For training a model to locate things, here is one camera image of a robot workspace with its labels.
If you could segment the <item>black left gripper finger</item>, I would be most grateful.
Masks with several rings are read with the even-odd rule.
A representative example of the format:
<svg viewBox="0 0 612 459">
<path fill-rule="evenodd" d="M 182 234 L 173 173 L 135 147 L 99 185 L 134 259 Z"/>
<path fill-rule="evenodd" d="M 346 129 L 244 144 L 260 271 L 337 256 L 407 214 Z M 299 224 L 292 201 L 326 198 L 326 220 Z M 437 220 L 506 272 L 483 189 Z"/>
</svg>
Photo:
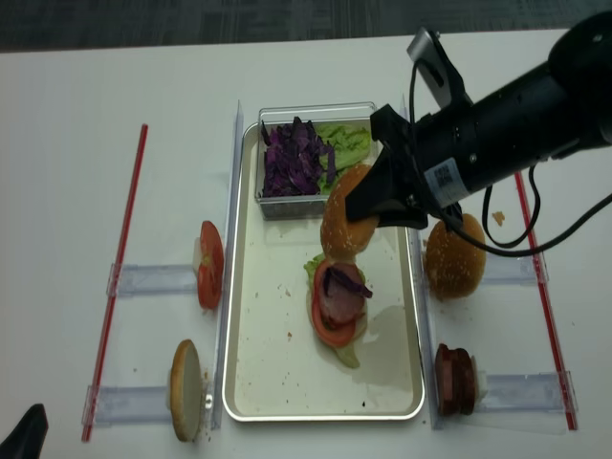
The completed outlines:
<svg viewBox="0 0 612 459">
<path fill-rule="evenodd" d="M 384 146 L 369 172 L 345 198 L 347 219 L 356 222 L 388 211 L 421 210 L 408 202 L 412 188 L 405 186 L 402 171 Z"/>
</svg>

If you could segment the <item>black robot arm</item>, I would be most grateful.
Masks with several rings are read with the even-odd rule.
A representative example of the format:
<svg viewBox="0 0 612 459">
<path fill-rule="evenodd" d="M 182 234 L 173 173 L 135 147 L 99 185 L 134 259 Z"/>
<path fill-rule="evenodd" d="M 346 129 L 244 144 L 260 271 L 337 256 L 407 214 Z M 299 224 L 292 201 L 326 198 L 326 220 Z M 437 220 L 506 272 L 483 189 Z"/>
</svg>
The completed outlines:
<svg viewBox="0 0 612 459">
<path fill-rule="evenodd" d="M 418 31 L 407 52 L 440 109 L 414 122 L 389 106 L 371 116 L 382 153 L 346 197 L 350 221 L 421 230 L 517 171 L 611 142 L 609 12 L 578 23 L 544 63 L 479 101 L 433 31 Z"/>
</svg>

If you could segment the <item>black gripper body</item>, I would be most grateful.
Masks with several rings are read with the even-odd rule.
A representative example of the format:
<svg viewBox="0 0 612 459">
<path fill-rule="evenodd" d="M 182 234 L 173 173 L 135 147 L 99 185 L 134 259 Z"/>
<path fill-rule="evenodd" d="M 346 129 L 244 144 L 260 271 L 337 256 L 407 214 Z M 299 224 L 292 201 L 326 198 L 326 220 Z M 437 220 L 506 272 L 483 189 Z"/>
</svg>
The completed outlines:
<svg viewBox="0 0 612 459">
<path fill-rule="evenodd" d="M 408 202 L 427 214 L 437 218 L 448 227 L 463 226 L 463 213 L 457 203 L 442 207 L 434 202 L 434 195 L 426 181 L 416 155 L 415 131 L 412 124 L 386 104 L 371 117 L 372 134 L 377 142 L 386 146 L 393 154 L 394 163 L 403 171 L 405 186 L 411 185 Z"/>
</svg>

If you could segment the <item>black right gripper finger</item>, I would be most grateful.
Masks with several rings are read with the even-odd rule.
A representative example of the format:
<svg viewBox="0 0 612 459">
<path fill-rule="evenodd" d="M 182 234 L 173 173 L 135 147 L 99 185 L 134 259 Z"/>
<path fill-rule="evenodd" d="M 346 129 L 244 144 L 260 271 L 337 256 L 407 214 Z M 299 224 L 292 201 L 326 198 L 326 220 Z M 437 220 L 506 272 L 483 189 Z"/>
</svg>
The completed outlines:
<svg viewBox="0 0 612 459">
<path fill-rule="evenodd" d="M 398 227 L 425 229 L 428 225 L 427 214 L 418 209 L 388 211 L 379 215 L 379 228 Z"/>
</svg>

